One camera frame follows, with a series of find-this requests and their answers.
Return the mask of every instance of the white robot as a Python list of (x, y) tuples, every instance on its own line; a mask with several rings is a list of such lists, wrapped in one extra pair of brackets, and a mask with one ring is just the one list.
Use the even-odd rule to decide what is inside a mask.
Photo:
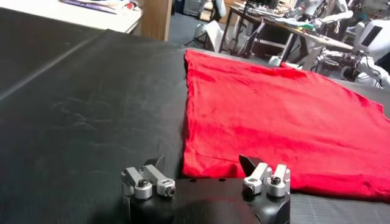
[(323, 50), (318, 63), (341, 65), (341, 76), (347, 80), (389, 88), (389, 73), (375, 65), (375, 61), (390, 52), (390, 20), (373, 20), (355, 27), (356, 39), (351, 53)]
[[(353, 16), (353, 12), (348, 9), (346, 1), (337, 0), (336, 5), (341, 13), (320, 18), (325, 12), (324, 8), (327, 5), (325, 1), (304, 0), (304, 9), (296, 9), (291, 14), (297, 16), (299, 10), (303, 11), (303, 18), (311, 20), (315, 27)], [(377, 88), (388, 88), (390, 86), (389, 74), (383, 68), (375, 65), (375, 61), (390, 52), (390, 38), (387, 37), (389, 33), (389, 20), (374, 20), (367, 25), (358, 23), (355, 27), (356, 38), (351, 53), (324, 49), (317, 58), (317, 63), (341, 65), (341, 76), (347, 80)], [(311, 48), (311, 45), (311, 43), (307, 43), (308, 49)]]

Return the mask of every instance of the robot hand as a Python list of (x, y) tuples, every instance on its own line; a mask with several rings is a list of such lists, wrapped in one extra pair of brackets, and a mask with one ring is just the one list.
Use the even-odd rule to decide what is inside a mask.
[(320, 29), (322, 25), (324, 25), (324, 22), (320, 18), (315, 18), (314, 20), (312, 20), (312, 23), (314, 25), (314, 28), (316, 29)]

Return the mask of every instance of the humanoid robot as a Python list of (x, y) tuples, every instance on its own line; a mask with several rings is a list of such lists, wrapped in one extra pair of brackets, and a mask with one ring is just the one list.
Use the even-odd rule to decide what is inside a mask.
[(373, 20), (355, 27), (356, 39), (351, 53), (323, 50), (318, 63), (341, 65), (341, 76), (347, 80), (377, 88), (389, 88), (389, 73), (375, 61), (390, 52), (390, 20)]

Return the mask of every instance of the wooden board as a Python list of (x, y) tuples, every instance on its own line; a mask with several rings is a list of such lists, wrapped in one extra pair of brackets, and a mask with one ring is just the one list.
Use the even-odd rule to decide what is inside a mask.
[(172, 0), (145, 0), (141, 18), (141, 35), (168, 41)]

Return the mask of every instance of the desk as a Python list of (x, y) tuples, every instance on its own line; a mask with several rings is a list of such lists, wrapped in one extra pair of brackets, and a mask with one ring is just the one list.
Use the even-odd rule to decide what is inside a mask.
[(0, 1), (0, 7), (96, 29), (111, 29), (122, 33), (130, 33), (137, 26), (142, 15), (138, 11), (129, 11), (126, 15), (115, 15), (65, 4), (58, 0), (2, 0)]
[[(41, 72), (0, 101), (0, 223), (128, 223), (121, 204), (123, 168), (141, 167), (146, 159), (165, 155), (163, 172), (167, 177), (180, 176), (187, 98), (185, 49), (118, 32), (90, 32), (51, 19), (47, 21), (51, 31), (63, 38), (47, 38), (42, 34), (48, 26), (37, 24), (42, 18), (4, 9), (0, 15), (0, 24), (5, 25), (0, 45), (7, 46), (0, 51), (0, 83), (14, 75), (15, 67), (25, 71), (15, 82)], [(15, 41), (25, 27), (7, 26), (7, 20), (21, 17), (36, 28)], [(83, 38), (67, 34), (76, 30)], [(50, 68), (43, 63), (86, 40), (71, 57)], [(38, 51), (37, 44), (53, 47)], [(43, 65), (34, 63), (31, 68), (31, 61), (37, 61), (34, 51)], [(7, 82), (1, 92), (12, 89), (15, 82)], [(341, 84), (383, 103), (390, 117), (388, 91)], [(291, 197), (292, 224), (380, 224), (390, 209), (384, 203)]]
[(252, 16), (252, 15), (248, 15), (248, 14), (244, 13), (242, 10), (240, 10), (239, 7), (230, 6), (230, 11), (229, 11), (229, 15), (228, 15), (228, 18), (227, 18), (225, 31), (224, 31), (224, 34), (222, 36), (221, 47), (219, 49), (219, 52), (222, 51), (222, 44), (223, 44), (223, 42), (225, 41), (225, 38), (226, 38), (227, 29), (229, 28), (229, 23), (230, 23), (230, 19), (232, 17), (232, 13), (236, 13), (237, 15), (241, 16), (243, 19), (246, 19), (250, 23), (255, 24), (255, 25), (259, 25), (263, 21), (266, 24), (282, 27), (284, 29), (287, 29), (291, 33), (293, 33), (295, 37), (292, 38), (292, 41), (288, 41), (289, 43), (287, 44), (287, 47), (286, 47), (285, 51), (283, 51), (282, 61), (286, 61), (287, 56), (289, 55), (289, 53), (291, 51), (291, 48), (292, 48), (292, 46), (293, 46), (293, 44), (294, 44), (294, 42), (296, 40), (296, 36), (297, 35), (299, 35), (301, 37), (304, 37), (305, 39), (308, 39), (310, 41), (315, 42), (316, 45), (314, 46), (314, 51), (310, 52), (310, 55), (309, 55), (308, 59), (306, 60), (305, 65), (303, 66), (304, 69), (310, 68), (310, 65), (313, 64), (313, 60), (315, 60), (315, 58), (317, 57), (318, 53), (321, 51), (321, 49), (323, 47), (335, 46), (335, 47), (339, 47), (339, 48), (342, 48), (342, 49), (345, 49), (345, 50), (348, 50), (348, 51), (352, 50), (352, 48), (353, 48), (352, 46), (350, 46), (348, 44), (345, 44), (343, 42), (334, 40), (332, 38), (329, 38), (329, 37), (319, 37), (319, 36), (315, 36), (315, 35), (312, 35), (312, 34), (304, 33), (304, 32), (302, 32), (300, 30), (297, 30), (294, 27), (287, 26), (284, 23), (280, 23), (280, 22), (277, 22), (277, 21), (274, 20), (275, 17), (280, 17), (280, 16), (277, 16), (277, 15), (272, 16), (272, 15), (270, 15), (270, 13), (263, 13), (263, 14), (259, 13), (259, 16), (256, 17), (256, 16)]

